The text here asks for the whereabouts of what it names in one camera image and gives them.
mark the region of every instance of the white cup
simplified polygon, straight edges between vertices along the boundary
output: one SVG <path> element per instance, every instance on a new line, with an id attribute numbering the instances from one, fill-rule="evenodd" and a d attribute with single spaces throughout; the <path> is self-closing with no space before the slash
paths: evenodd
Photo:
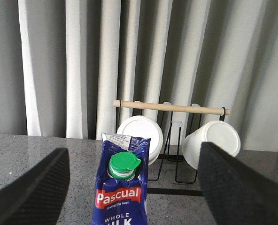
<path id="1" fill-rule="evenodd" d="M 194 169 L 199 165 L 202 142 L 213 142 L 233 157 L 240 150 L 240 138 L 236 130 L 226 122 L 211 121 L 188 135 L 182 143 L 184 158 Z"/>

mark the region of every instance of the wooden dowel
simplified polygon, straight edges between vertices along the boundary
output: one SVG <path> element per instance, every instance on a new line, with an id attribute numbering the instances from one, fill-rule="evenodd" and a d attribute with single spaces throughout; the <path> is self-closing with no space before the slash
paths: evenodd
<path id="1" fill-rule="evenodd" d="M 202 114 L 213 114 L 213 115 L 222 115 L 224 110 L 222 108 L 207 108 L 207 107 L 193 107 L 185 105 L 164 105 L 156 103 L 144 103 L 144 102 L 129 102 L 114 100 L 113 106 L 122 107 L 122 108 L 133 108 L 133 109 L 154 109 L 162 111 L 174 111 L 174 112 L 186 112 L 186 113 L 202 113 Z M 230 115 L 230 109 L 225 110 L 226 115 Z"/>

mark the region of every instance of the white curtain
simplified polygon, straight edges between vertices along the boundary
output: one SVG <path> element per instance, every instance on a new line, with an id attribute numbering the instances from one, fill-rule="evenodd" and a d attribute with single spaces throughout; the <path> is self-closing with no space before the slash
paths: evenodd
<path id="1" fill-rule="evenodd" d="M 132 116 L 115 99 L 224 106 L 243 149 L 278 151 L 278 1 L 0 0 L 0 133 L 100 139 Z"/>

